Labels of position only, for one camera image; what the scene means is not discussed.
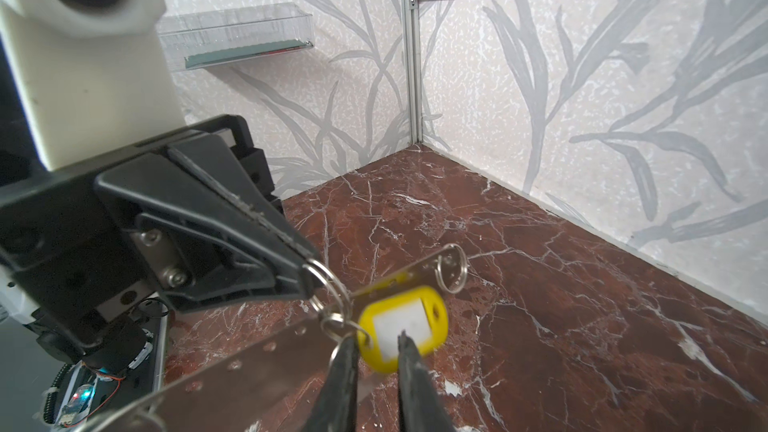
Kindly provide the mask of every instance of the screw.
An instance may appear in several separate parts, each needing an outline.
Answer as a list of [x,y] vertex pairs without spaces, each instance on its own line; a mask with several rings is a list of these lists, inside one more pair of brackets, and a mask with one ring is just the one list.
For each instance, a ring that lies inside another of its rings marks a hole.
[[178,267],[168,267],[165,269],[165,272],[163,272],[163,277],[165,277],[165,281],[171,288],[180,287],[186,284],[187,279],[189,278],[187,273]]
[[147,247],[157,245],[162,238],[163,238],[163,233],[157,230],[156,228],[153,228],[152,230],[148,230],[146,232],[142,232],[141,235],[139,235],[139,239],[141,240],[141,243],[146,245]]

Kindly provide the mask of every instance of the coiled black cable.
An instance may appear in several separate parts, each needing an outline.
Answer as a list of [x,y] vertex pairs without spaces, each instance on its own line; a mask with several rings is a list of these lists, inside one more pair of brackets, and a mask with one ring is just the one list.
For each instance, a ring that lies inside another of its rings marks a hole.
[[[67,372],[72,368],[72,364],[64,364],[62,366],[62,369],[56,374],[56,378],[53,379],[53,383],[51,384],[51,388],[60,388],[62,386],[62,382],[64,381],[64,377],[66,377]],[[46,424],[52,424],[56,417],[54,416],[54,409],[56,408],[56,397],[58,396],[58,392],[49,392],[45,396],[45,405],[43,406],[43,421]]]

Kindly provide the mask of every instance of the white label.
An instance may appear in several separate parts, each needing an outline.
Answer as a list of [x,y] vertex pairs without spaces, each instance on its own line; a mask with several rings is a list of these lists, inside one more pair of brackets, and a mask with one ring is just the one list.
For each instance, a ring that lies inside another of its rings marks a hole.
[[397,338],[402,331],[406,331],[416,346],[427,342],[432,337],[432,329],[429,327],[427,312],[424,310],[421,299],[376,315],[373,318],[373,328],[385,362],[397,358]]

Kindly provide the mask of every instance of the gray floor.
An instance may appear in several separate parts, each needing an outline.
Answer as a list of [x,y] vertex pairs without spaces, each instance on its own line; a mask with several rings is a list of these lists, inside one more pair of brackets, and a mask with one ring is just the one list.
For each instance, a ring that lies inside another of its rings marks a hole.
[[40,410],[41,394],[63,364],[46,354],[36,337],[13,319],[0,322],[0,429],[48,430],[32,415]]

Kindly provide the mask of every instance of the vertical metal post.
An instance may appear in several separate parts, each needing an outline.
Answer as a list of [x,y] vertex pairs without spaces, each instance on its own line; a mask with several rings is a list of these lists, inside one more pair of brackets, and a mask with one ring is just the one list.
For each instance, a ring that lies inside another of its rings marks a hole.
[[422,135],[422,61],[418,30],[418,0],[402,0],[402,43],[406,58],[408,110],[411,143],[420,143]]

